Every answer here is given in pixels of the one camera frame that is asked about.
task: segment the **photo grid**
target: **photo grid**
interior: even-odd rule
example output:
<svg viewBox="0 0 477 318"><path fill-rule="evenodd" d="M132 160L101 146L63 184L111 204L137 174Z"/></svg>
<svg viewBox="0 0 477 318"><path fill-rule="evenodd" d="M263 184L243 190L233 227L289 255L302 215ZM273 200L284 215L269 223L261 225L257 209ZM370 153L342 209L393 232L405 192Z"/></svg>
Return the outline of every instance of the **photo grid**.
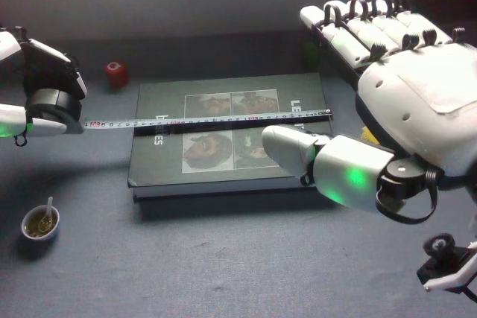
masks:
<svg viewBox="0 0 477 318"><path fill-rule="evenodd" d="M279 112L275 89L187 95L184 118ZM183 135L183 173L276 167L262 146L262 128Z"/></svg>

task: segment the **small bowl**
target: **small bowl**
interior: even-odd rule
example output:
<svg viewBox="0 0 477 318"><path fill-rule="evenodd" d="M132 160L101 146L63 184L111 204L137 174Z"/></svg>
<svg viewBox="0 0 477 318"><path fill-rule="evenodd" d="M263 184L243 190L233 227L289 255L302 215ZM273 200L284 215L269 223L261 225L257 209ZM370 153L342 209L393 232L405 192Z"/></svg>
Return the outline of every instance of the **small bowl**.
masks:
<svg viewBox="0 0 477 318"><path fill-rule="evenodd" d="M33 236L30 236L26 230L26 226L30 222L30 219L38 212L46 212L46 205L40 205L37 206L36 208L31 209L23 218L22 220L22 234L29 240L32 241L45 241L45 240L50 240L53 238L57 233L58 233L58 225L60 224L60 213L58 212L57 208L54 206L51 207L51 215L55 214L58 218L57 223L54 225L53 229L51 231L43 236L40 236L38 238L34 238Z"/></svg>

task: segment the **book cover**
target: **book cover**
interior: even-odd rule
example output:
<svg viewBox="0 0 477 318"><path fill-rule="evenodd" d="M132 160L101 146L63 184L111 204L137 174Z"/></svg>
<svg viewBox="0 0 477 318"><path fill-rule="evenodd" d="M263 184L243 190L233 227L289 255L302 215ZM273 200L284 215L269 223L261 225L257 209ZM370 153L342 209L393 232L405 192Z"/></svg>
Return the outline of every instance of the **book cover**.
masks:
<svg viewBox="0 0 477 318"><path fill-rule="evenodd" d="M319 74L142 84L136 118L198 118L326 109ZM297 124L331 135L329 121ZM262 128L135 133L128 185L135 200L183 194L297 188L267 157Z"/></svg>

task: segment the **measuring tape blade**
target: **measuring tape blade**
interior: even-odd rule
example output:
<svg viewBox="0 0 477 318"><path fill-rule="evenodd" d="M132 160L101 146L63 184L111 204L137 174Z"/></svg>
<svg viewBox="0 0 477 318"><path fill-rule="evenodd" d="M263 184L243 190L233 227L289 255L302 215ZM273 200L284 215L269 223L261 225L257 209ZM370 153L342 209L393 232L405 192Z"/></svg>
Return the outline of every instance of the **measuring tape blade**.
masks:
<svg viewBox="0 0 477 318"><path fill-rule="evenodd" d="M271 124L296 124L327 121L332 119L330 109L301 112L275 112L257 115L224 115L220 117L132 119L123 121L86 121L85 130L118 130L135 128L138 134L154 134L157 128L175 133L230 130L250 127L266 127Z"/></svg>

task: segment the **black knob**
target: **black knob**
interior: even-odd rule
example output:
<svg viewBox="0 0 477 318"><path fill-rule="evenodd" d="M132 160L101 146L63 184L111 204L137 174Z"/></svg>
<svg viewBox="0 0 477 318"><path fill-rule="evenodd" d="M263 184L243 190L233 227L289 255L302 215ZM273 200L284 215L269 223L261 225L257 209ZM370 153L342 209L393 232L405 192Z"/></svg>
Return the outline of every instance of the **black knob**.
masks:
<svg viewBox="0 0 477 318"><path fill-rule="evenodd" d="M438 261L451 258L454 253L455 240L451 234L440 234L428 239L424 245L424 251Z"/></svg>

